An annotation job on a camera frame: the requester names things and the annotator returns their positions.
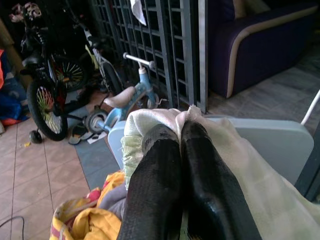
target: white handlebar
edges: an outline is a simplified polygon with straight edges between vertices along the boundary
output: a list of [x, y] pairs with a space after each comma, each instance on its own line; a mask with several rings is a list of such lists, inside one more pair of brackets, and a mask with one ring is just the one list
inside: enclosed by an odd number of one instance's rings
[[155, 63], [155, 61], [147, 61], [147, 60], [138, 58], [138, 57], [136, 57], [136, 56], [129, 55], [127, 52], [125, 52], [125, 53], [123, 54], [123, 58], [124, 58], [124, 59], [131, 59], [131, 60], [136, 61], [136, 62], [138, 62], [138, 63], [147, 65], [150, 69], [156, 68], [156, 63]]

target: purple sofa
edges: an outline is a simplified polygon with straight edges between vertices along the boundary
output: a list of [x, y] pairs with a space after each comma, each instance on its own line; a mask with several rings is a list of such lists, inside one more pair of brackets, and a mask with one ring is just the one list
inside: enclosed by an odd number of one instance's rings
[[299, 3], [234, 19], [232, 4], [222, 9], [228, 1], [209, 1], [208, 36], [209, 87], [226, 98], [297, 63], [318, 9]]

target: blue balance bike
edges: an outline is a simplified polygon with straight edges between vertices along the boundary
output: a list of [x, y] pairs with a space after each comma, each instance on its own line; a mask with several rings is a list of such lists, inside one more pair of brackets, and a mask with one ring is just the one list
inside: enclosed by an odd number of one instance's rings
[[92, 133], [109, 132], [119, 121], [126, 120], [130, 111], [144, 96], [147, 96], [146, 108], [154, 109], [159, 105], [159, 96], [154, 93], [152, 84], [143, 65], [150, 69], [155, 68], [154, 61], [146, 61], [138, 57], [123, 54], [124, 59], [131, 59], [139, 64], [140, 82], [136, 86], [130, 86], [114, 97], [108, 97], [103, 102], [114, 108], [109, 114], [98, 108], [85, 118], [85, 126]]

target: white blanket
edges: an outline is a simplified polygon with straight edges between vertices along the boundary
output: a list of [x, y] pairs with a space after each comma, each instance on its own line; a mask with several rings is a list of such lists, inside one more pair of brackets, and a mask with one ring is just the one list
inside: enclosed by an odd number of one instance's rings
[[238, 180], [262, 239], [320, 239], [320, 206], [301, 196], [246, 139], [239, 136], [227, 119], [210, 121], [202, 117], [200, 109], [195, 106], [184, 112], [141, 109], [128, 116], [121, 140], [127, 188], [143, 157], [141, 142], [144, 135], [155, 125], [164, 124], [180, 141], [186, 120], [205, 127], [214, 147]]

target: metal gate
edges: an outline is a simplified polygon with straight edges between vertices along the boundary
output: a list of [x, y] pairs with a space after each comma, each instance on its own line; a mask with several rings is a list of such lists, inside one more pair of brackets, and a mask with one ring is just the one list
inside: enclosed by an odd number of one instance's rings
[[[165, 90], [170, 108], [181, 102], [207, 110], [208, 0], [141, 0], [146, 26], [131, 11], [130, 0], [89, 0], [101, 37], [113, 54], [124, 52], [148, 61], [153, 84]], [[126, 62], [137, 72], [137, 64]]]

